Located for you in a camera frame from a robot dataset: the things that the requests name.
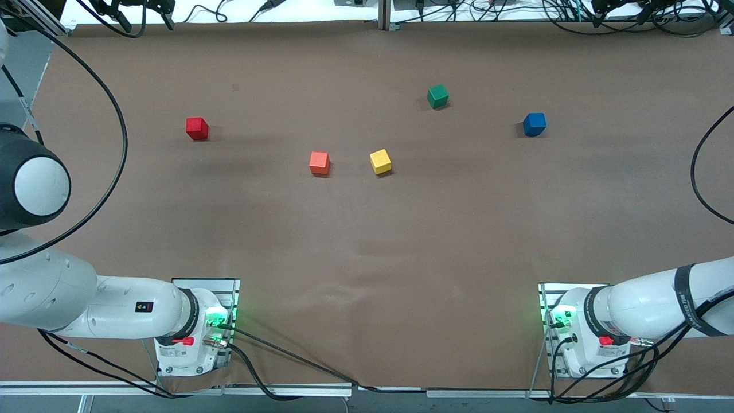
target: brown table surface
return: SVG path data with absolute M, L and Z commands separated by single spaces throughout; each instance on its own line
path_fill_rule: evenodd
M 728 37 L 505 23 L 149 32 L 65 40 L 117 96 L 130 154 L 108 204 L 60 247 L 106 275 L 239 278 L 240 326 L 362 384 L 526 389 L 539 282 L 615 283 L 733 253 L 732 228 L 688 179 L 695 145 L 733 102 Z M 439 83 L 450 104 L 432 110 Z M 73 177 L 67 212 L 30 231 L 46 239 L 104 191 L 120 132 L 59 50 L 34 110 Z M 536 111 L 548 129 L 524 138 L 518 124 Z M 208 142 L 185 135 L 189 116 L 209 122 Z M 699 169 L 729 216 L 732 132 L 721 125 Z M 381 148 L 394 173 L 377 178 L 368 155 Z M 328 178 L 309 173 L 311 151 L 329 151 Z M 0 380 L 103 379 L 30 328 L 0 334 Z M 76 341 L 152 377 L 138 340 Z M 333 381 L 240 344 L 267 382 Z M 645 389 L 734 395 L 733 344 L 684 341 Z M 252 382 L 238 362 L 169 385 L 236 382 Z

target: blue cube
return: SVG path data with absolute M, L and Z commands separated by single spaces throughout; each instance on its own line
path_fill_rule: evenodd
M 546 126 L 545 113 L 529 113 L 523 121 L 525 136 L 538 136 Z

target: red button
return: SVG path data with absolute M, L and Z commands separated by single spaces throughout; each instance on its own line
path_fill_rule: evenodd
M 184 337 L 182 339 L 173 339 L 173 342 L 179 342 L 183 345 L 194 345 L 194 337 Z
M 612 345 L 614 344 L 614 339 L 608 336 L 602 336 L 599 337 L 599 344 L 601 345 Z

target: green cube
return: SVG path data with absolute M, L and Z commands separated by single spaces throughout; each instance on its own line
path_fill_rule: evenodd
M 436 85 L 428 89 L 426 98 L 433 109 L 438 109 L 448 103 L 448 91 L 443 85 Z

